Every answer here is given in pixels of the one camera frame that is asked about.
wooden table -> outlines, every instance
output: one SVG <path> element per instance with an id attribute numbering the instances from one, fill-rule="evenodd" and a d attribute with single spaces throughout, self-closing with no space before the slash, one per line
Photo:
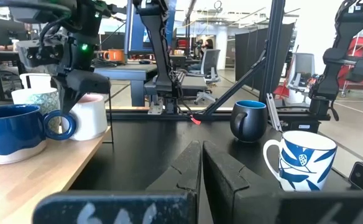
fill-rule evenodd
<path id="1" fill-rule="evenodd" d="M 0 223 L 31 223 L 35 206 L 46 196 L 68 190 L 103 143 L 47 140 L 39 155 L 0 166 Z"/>

green led light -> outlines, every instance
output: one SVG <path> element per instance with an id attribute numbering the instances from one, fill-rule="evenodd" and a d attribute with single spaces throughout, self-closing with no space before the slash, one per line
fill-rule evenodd
<path id="1" fill-rule="evenodd" d="M 82 45 L 82 50 L 83 50 L 83 51 L 85 51 L 85 50 L 87 50 L 87 49 L 88 49 L 88 45 L 87 45 L 87 44 L 83 44 L 83 45 Z"/>

black partition panel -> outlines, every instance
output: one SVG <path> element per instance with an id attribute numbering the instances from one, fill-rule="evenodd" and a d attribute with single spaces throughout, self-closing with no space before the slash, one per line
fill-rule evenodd
<path id="1" fill-rule="evenodd" d="M 282 25 L 275 66 L 276 73 L 273 75 L 273 83 L 271 85 L 272 91 L 277 88 L 279 80 L 281 79 L 283 65 L 287 57 L 294 27 L 294 23 Z M 259 29 L 247 34 L 236 35 L 236 81 L 243 77 L 259 59 L 260 54 L 265 48 L 267 34 L 268 29 Z M 263 85 L 263 75 L 264 70 L 260 71 L 253 79 L 248 80 L 246 85 L 260 91 Z"/>

mug handle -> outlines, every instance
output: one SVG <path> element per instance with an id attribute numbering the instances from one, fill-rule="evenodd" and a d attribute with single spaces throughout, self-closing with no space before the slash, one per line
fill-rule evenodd
<path id="1" fill-rule="evenodd" d="M 57 116 L 61 116 L 65 119 L 67 119 L 68 123 L 70 124 L 70 127 L 68 128 L 68 130 L 62 134 L 57 134 L 49 128 L 49 121 L 52 118 L 55 118 Z M 57 141 L 69 139 L 70 137 L 72 137 L 75 134 L 75 131 L 76 131 L 76 120 L 72 116 L 72 114 L 64 115 L 64 114 L 62 114 L 62 112 L 60 110 L 55 110 L 55 111 L 52 111 L 52 112 L 46 114 L 45 118 L 44 118 L 44 125 L 45 125 L 45 130 L 46 130 L 46 136 L 50 139 L 54 139 Z"/>
<path id="2" fill-rule="evenodd" d="M 238 130 L 239 130 L 239 134 L 241 135 L 241 136 L 243 136 L 244 135 L 244 126 L 243 126 L 243 123 L 244 123 L 244 120 L 245 120 L 245 118 L 248 116 L 248 114 L 247 113 L 239 113 L 239 114 L 237 114 L 237 116 L 236 116 L 236 119 L 235 119 L 235 127 L 238 127 Z"/>
<path id="3" fill-rule="evenodd" d="M 109 52 L 103 53 L 103 59 L 104 60 L 109 60 Z"/>
<path id="4" fill-rule="evenodd" d="M 264 144 L 264 147 L 263 147 L 263 156 L 264 156 L 264 161 L 266 162 L 267 167 L 270 169 L 270 171 L 274 175 L 274 177 L 277 180 L 280 180 L 281 179 L 280 174 L 273 169 L 273 167 L 270 165 L 269 159 L 267 158 L 267 150 L 269 149 L 270 146 L 278 146 L 278 148 L 280 150 L 280 153 L 281 153 L 281 150 L 282 150 L 282 146 L 281 146 L 281 143 L 279 141 L 272 139 L 272 140 L 268 140 Z"/>

person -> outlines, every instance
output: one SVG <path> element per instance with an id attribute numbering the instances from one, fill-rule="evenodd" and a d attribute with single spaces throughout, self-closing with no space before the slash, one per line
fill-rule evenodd
<path id="1" fill-rule="evenodd" d="M 201 49 L 201 60 L 203 60 L 205 50 L 208 50 L 208 49 L 214 49 L 214 47 L 213 47 L 213 40 L 211 40 L 211 39 L 206 40 L 205 41 L 205 45 L 202 46 L 202 49 Z M 194 71 L 194 70 L 201 70 L 201 67 L 202 67 L 202 62 L 201 63 L 194 64 L 194 65 L 190 65 L 187 68 L 187 71 L 190 72 L 190 71 Z"/>

